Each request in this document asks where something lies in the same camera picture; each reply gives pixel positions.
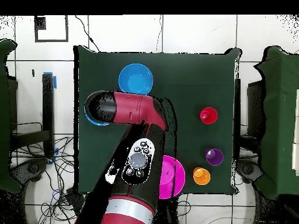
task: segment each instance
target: table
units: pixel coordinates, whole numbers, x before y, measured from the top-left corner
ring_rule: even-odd
[[[274,200],[280,194],[299,195],[299,177],[292,169],[299,56],[276,46],[265,54],[256,66],[266,85],[266,131],[260,144],[260,165],[265,174],[257,180],[256,187]]]
[[[16,48],[16,44],[10,40],[0,40],[0,189],[17,193],[20,185],[9,175],[9,165],[11,163],[11,107],[8,88],[8,75],[5,69],[7,55]]]
[[[75,84],[79,101],[75,102],[74,120],[75,123],[79,121],[79,129],[74,129],[75,136],[79,133],[79,192],[93,190],[126,130],[126,125],[99,127],[91,124],[84,116],[84,101],[95,91],[117,90],[120,71],[128,64],[141,63],[151,70],[154,77],[149,95],[164,99],[163,108],[169,107],[165,98],[169,99],[175,109],[177,159],[186,172],[182,193],[236,193],[231,186],[231,161],[234,68],[239,49],[212,55],[95,53],[82,46],[74,47],[74,51],[75,67],[77,64],[79,72],[78,84]],[[199,119],[199,112],[207,106],[218,111],[218,120],[211,125],[205,125]],[[207,163],[204,157],[206,148],[218,148],[223,152],[221,165],[213,167]],[[174,156],[173,135],[170,133],[166,133],[164,154]],[[211,181],[205,186],[193,181],[193,169],[197,166],[211,174]]]

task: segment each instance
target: blue plate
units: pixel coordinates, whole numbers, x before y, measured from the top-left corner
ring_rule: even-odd
[[[92,120],[91,118],[89,118],[89,116],[87,115],[87,112],[85,111],[85,107],[84,107],[84,115],[89,120],[89,122],[92,123],[92,124],[95,124],[95,125],[98,125],[98,126],[109,125],[109,123],[107,123],[107,122],[99,123],[99,122],[96,122],[96,121]]]
[[[119,74],[119,88],[123,92],[147,95],[152,84],[152,73],[143,64],[129,64]]]

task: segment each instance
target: blue tape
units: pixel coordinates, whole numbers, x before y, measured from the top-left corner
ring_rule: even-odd
[[[52,159],[51,159],[53,162],[55,162],[56,161],[56,158],[55,157],[52,157]]]
[[[56,86],[56,76],[53,76],[53,86],[54,86],[55,89],[57,88],[57,86]]]

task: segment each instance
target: dark green table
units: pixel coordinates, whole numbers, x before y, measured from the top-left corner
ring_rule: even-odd
[[[9,53],[16,48],[12,40],[0,40],[0,189],[17,193],[20,185],[11,178],[9,166],[11,164],[11,107],[8,88],[8,71],[6,60]]]
[[[289,54],[281,47],[269,47],[256,68],[266,84],[263,102],[266,131],[260,159],[265,174],[256,186],[270,199],[280,194],[299,195],[299,177],[292,169],[299,55]]]
[[[149,95],[169,99],[175,109],[177,159],[186,172],[182,193],[236,193],[231,186],[231,157],[234,68],[239,56],[239,49],[217,55],[145,54],[95,53],[78,46],[79,191],[92,191],[127,128],[118,124],[104,127],[91,124],[84,116],[84,101],[95,91],[117,90],[120,71],[128,64],[141,63],[154,77]],[[199,112],[207,106],[218,111],[218,120],[212,125],[205,125],[199,119]],[[206,148],[221,149],[223,163],[210,166],[204,157]],[[164,154],[174,155],[169,133],[166,133]],[[211,181],[205,186],[193,181],[193,169],[197,166],[211,174]]]

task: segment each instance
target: black cable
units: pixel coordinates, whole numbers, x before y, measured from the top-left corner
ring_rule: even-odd
[[[256,157],[259,157],[259,155],[243,156],[243,157],[240,157],[239,160],[250,159],[250,158],[256,158]]]
[[[187,204],[189,204],[188,207],[190,207],[189,210],[188,210],[188,212],[186,212],[186,213],[184,213],[184,214],[181,214],[181,215],[178,215],[178,216],[185,216],[185,215],[187,215],[187,214],[191,211],[191,205],[190,205],[190,203],[187,202],[186,200],[179,201],[179,204],[180,204],[181,202],[185,202],[185,203],[186,203],[186,205],[185,205],[185,211],[187,211]]]
[[[43,129],[42,124],[39,123],[39,122],[31,122],[31,123],[24,123],[24,124],[40,124],[41,129]],[[71,219],[75,219],[75,216],[72,216],[70,218],[67,217],[67,214],[64,212],[64,211],[69,211],[69,210],[74,210],[74,209],[67,209],[67,208],[63,207],[63,205],[62,205],[62,204],[68,204],[68,202],[67,202],[67,199],[65,197],[66,195],[64,194],[65,184],[64,184],[64,180],[63,180],[61,174],[62,174],[63,171],[71,173],[70,171],[66,170],[65,168],[68,165],[74,166],[74,164],[71,161],[69,161],[66,158],[64,158],[66,156],[63,156],[63,154],[66,154],[65,153],[66,146],[73,140],[73,138],[64,137],[64,138],[56,139],[56,140],[54,140],[54,142],[55,142],[55,144],[57,144],[57,143],[59,143],[60,141],[62,141],[64,139],[66,139],[65,144],[58,149],[58,151],[62,150],[61,158],[58,159],[58,160],[62,160],[63,161],[62,165],[58,165],[54,159],[50,159],[54,163],[54,167],[55,167],[55,170],[56,170],[56,173],[57,173],[58,190],[55,190],[53,188],[51,177],[48,174],[48,172],[45,171],[46,174],[47,174],[47,176],[49,177],[49,180],[50,180],[50,187],[51,187],[51,189],[53,191],[53,196],[52,196],[50,204],[48,204],[48,203],[45,202],[45,203],[43,203],[41,205],[41,217],[40,217],[40,219],[39,219],[39,221],[38,221],[37,224],[44,224],[47,218],[50,218],[50,224],[52,224],[52,218],[53,218],[53,216],[54,216],[55,220],[59,219],[58,221],[68,221],[69,224],[71,224],[71,222],[70,222]],[[36,146],[33,146],[33,145],[28,145],[27,146],[28,150],[25,150],[25,149],[21,148],[21,150],[24,151],[24,152],[20,152],[20,153],[31,155],[31,156],[33,156],[35,158],[44,158],[45,156],[38,155],[38,153],[44,152],[43,148],[38,143],[36,143],[36,145],[38,145],[39,147],[36,147]],[[29,147],[36,148],[36,149],[39,149],[41,151],[32,152]],[[59,194],[58,200],[56,200],[56,198],[55,198],[55,195],[57,195],[57,194]],[[59,208],[59,210],[61,211],[61,213],[65,215],[66,219],[57,218],[56,213],[55,213],[55,210],[56,210],[57,207]]]
[[[160,34],[161,34],[161,32],[162,32],[161,16],[162,16],[162,15],[160,15],[160,19],[159,19],[159,23],[160,23],[160,26],[161,26],[161,30],[160,30],[159,35],[158,35],[158,40],[157,40],[157,44],[156,44],[156,52],[158,51],[159,37],[160,37]]]
[[[77,16],[75,15],[75,17],[82,23],[83,25],[83,29],[84,29],[84,32],[86,33],[86,35],[88,36],[88,39],[91,41],[92,44],[94,44],[96,46],[96,44],[93,42],[93,39],[88,35],[88,33],[86,32],[85,30],[85,25],[83,23],[83,21]]]

